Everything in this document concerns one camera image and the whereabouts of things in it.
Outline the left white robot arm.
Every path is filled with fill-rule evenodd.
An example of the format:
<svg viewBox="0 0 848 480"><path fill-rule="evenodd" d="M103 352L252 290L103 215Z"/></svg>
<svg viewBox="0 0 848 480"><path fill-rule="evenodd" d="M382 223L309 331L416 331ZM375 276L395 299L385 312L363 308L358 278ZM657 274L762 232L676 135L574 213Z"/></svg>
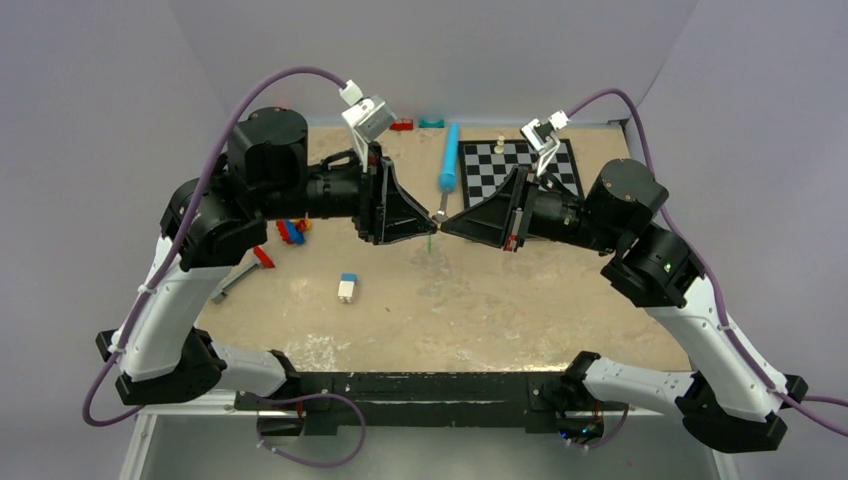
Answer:
<svg viewBox="0 0 848 480"><path fill-rule="evenodd" d="M267 241L270 222L348 218L374 245L436 232L379 144L366 163L347 150L310 164L308 134L300 113L259 109L231 131L207 184L191 180L173 193L138 320L98 337L117 343L125 405L183 403L213 389L249 392L275 409L295 402L298 382L283 353L229 347L195 325L219 284Z"/></svg>

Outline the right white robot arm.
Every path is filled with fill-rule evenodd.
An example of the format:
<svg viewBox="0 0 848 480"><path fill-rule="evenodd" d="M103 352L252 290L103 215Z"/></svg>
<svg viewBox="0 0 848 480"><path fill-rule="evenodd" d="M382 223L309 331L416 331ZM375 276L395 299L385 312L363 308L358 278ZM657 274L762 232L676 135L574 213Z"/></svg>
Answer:
<svg viewBox="0 0 848 480"><path fill-rule="evenodd" d="M787 432L780 411L802 401L807 384L754 350L718 305L692 247L656 224L667 197L653 173L632 159L607 162L584 198L518 167L441 229L507 252L534 237L599 253L607 258L601 273L612 288L663 326L693 363L690 372L667 372L581 352L549 396L557 410L617 402L678 421L722 453L773 451Z"/></svg>

